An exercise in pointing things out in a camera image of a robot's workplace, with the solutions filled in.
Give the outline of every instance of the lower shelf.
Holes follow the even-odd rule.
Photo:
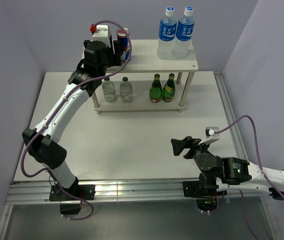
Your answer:
[[[116,101],[109,103],[104,99],[103,90],[99,87],[95,92],[99,102],[99,107],[94,108],[97,112],[122,112],[122,111],[163,111],[163,110],[182,110],[184,106],[180,106],[180,100],[183,94],[182,83],[175,83],[175,96],[171,102],[161,100],[158,103],[151,102],[149,98],[149,89],[152,80],[136,80],[130,81],[133,87],[133,100],[131,102],[123,102],[120,97],[120,84],[122,81],[113,81],[116,89]],[[161,80],[162,87],[166,80]]]

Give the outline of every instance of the tabletop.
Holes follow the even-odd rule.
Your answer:
[[[71,72],[46,73],[30,128],[38,124],[61,96]],[[187,74],[183,74],[185,83]],[[205,138],[205,128],[227,126],[213,72],[196,72],[186,108],[176,111],[105,112],[97,115],[88,99],[66,127],[59,142],[67,150],[66,161],[79,180],[131,180],[196,178],[200,171],[194,160],[174,156],[170,140],[186,136]],[[209,148],[220,157],[235,157],[231,134]],[[26,171],[43,166],[27,155]],[[43,172],[25,177],[20,162],[14,181],[47,181]]]

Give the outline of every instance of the blue bottle label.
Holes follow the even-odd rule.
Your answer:
[[[178,21],[176,37],[180,41],[188,41],[192,37],[194,24],[192,25],[185,25]]]
[[[175,25],[166,25],[161,21],[160,23],[160,31],[158,32],[158,37],[162,41],[172,41],[174,39],[176,32],[176,24]]]

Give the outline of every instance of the gray floor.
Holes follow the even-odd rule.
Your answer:
[[[14,207],[6,240],[253,240],[240,198],[201,215],[195,200],[96,203],[93,216],[67,221],[58,204]],[[90,209],[80,213],[83,216]],[[250,225],[261,239],[271,234],[259,197],[246,198]]]

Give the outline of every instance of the clear glass bottle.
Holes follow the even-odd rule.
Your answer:
[[[106,77],[104,79],[102,89],[106,101],[108,101],[109,103],[113,103],[116,101],[115,85],[112,81],[110,81],[109,77]]]
[[[123,82],[120,85],[121,99],[125,103],[130,103],[133,99],[133,87],[128,81],[128,78],[123,77]]]

